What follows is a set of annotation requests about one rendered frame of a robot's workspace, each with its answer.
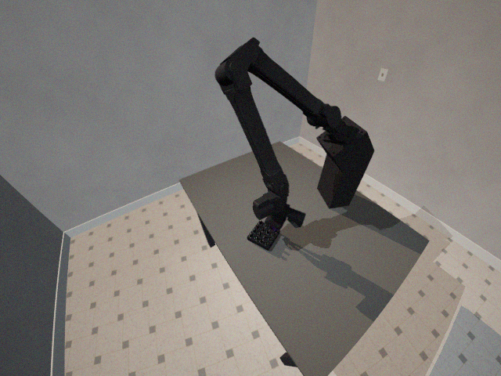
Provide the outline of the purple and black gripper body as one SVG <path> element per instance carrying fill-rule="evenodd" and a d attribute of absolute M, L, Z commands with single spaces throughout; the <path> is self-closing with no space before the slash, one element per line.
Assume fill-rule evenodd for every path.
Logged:
<path fill-rule="evenodd" d="M 282 213 L 282 212 L 284 212 L 284 211 L 281 211 L 281 212 L 275 211 L 273 214 L 269 215 L 265 220 L 265 224 L 274 226 L 276 229 L 280 230 L 283 225 L 281 225 L 277 222 L 274 222 L 274 217 L 275 217 L 275 213 Z"/>

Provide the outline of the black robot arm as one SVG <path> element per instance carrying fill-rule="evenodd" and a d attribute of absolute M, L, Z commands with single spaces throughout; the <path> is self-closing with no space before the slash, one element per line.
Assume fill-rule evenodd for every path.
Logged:
<path fill-rule="evenodd" d="M 356 127 L 346 125 L 337 106 L 330 106 L 313 96 L 303 85 L 267 56 L 256 38 L 251 38 L 220 63 L 215 71 L 216 81 L 232 105 L 261 169 L 262 179 L 268 193 L 253 201 L 255 216 L 261 220 L 274 212 L 274 222 L 287 220 L 301 227 L 305 213 L 290 208 L 287 204 L 289 183 L 279 165 L 260 114 L 251 94 L 251 72 L 271 86 L 282 96 L 303 111 L 307 122 L 315 129 L 323 127 L 327 134 L 324 142 L 348 144 Z M 230 57 L 230 59 L 229 59 Z M 229 60 L 229 61 L 227 61 Z M 242 62 L 242 61 L 243 62 Z M 250 65 L 250 66 L 249 66 Z M 249 66 L 249 67 L 248 67 Z M 248 87 L 248 88 L 247 88 Z M 328 129 L 328 130 L 327 130 Z M 329 137 L 328 137 L 329 136 Z M 286 207 L 287 206 L 287 207 Z M 285 217 L 285 218 L 284 218 Z"/>

